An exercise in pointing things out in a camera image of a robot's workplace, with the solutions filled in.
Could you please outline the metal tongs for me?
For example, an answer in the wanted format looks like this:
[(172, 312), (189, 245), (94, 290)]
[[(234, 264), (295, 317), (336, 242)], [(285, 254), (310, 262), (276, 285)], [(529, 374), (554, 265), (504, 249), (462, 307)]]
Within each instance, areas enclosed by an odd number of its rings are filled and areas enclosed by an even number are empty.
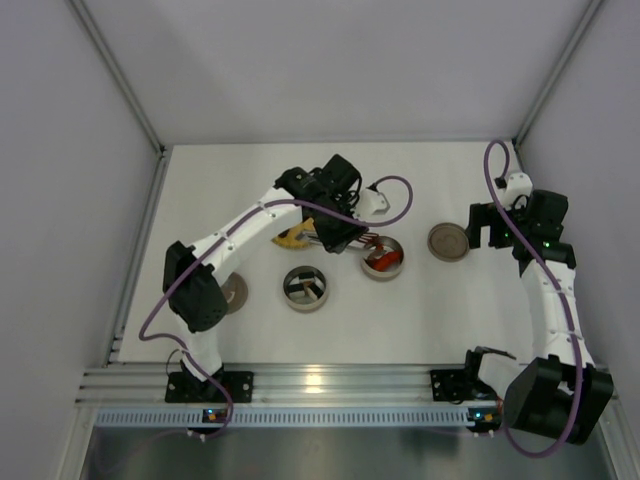
[[(376, 233), (363, 234), (358, 238), (356, 238), (355, 240), (351, 241), (350, 243), (345, 244), (341, 252), (344, 252), (347, 250), (364, 251), (369, 247), (373, 246), (380, 238), (381, 236)], [(320, 246), (320, 247), (324, 246), (324, 244), (320, 241), (319, 237), (315, 232), (304, 231), (302, 233), (302, 239), (314, 246)]]

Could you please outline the red sausage piece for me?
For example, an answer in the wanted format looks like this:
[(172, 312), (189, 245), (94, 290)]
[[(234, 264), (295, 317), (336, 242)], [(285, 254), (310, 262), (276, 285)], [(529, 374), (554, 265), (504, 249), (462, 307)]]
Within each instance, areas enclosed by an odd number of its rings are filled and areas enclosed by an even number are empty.
[(402, 260), (403, 255), (400, 252), (391, 251), (375, 259), (372, 263), (372, 268), (376, 271), (387, 271), (393, 265), (401, 263)]

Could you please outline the green sushi roll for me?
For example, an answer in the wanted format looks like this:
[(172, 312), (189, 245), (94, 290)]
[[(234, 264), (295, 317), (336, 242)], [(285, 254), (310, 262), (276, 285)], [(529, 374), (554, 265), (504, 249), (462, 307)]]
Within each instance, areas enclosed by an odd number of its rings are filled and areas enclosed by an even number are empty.
[(297, 274), (295, 279), (298, 283), (301, 283), (301, 284), (308, 284), (308, 283), (313, 284), (316, 282), (317, 277), (314, 271), (308, 270), (308, 271), (303, 271)]

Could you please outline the salmon sushi roll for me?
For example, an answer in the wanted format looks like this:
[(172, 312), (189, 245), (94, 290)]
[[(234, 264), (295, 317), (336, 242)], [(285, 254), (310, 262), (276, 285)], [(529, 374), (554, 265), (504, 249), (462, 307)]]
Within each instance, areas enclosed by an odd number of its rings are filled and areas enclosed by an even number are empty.
[(316, 283), (303, 284), (303, 286), (306, 295), (311, 299), (312, 302), (318, 302), (324, 296), (325, 291)]

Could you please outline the white sushi roll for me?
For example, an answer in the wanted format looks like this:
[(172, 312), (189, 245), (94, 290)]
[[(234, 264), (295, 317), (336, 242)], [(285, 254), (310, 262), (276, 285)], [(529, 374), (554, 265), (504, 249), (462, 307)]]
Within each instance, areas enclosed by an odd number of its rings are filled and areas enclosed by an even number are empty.
[(302, 283), (291, 283), (286, 285), (284, 287), (284, 292), (292, 301), (305, 298), (307, 295), (305, 285)]

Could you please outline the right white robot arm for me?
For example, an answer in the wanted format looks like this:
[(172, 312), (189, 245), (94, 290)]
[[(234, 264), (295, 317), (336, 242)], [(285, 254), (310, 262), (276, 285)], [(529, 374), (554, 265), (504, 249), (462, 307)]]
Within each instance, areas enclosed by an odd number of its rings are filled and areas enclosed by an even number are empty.
[(488, 228), (491, 247), (511, 249), (528, 299), (533, 358), (517, 360), (478, 347), (468, 352), (466, 367), (472, 379), (502, 399), (508, 427), (582, 445), (614, 384), (596, 368), (579, 325), (575, 254), (560, 239), (569, 202), (564, 195), (534, 190), (504, 205), (504, 211), (492, 203), (471, 205), (466, 235), (475, 249), (482, 228)]

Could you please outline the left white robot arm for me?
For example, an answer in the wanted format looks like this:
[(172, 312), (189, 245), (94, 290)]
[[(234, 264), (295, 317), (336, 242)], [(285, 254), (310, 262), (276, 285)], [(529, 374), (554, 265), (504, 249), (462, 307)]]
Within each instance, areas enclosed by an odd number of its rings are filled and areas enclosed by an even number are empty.
[(309, 172), (294, 167), (275, 180), (255, 207), (220, 231), (167, 249), (163, 293), (183, 324), (186, 372), (204, 382), (222, 368), (216, 338), (216, 325), (228, 313), (222, 286), (255, 250), (309, 218), (329, 253), (341, 253), (367, 231), (350, 222), (357, 199), (351, 190), (361, 185), (359, 171), (339, 155)]

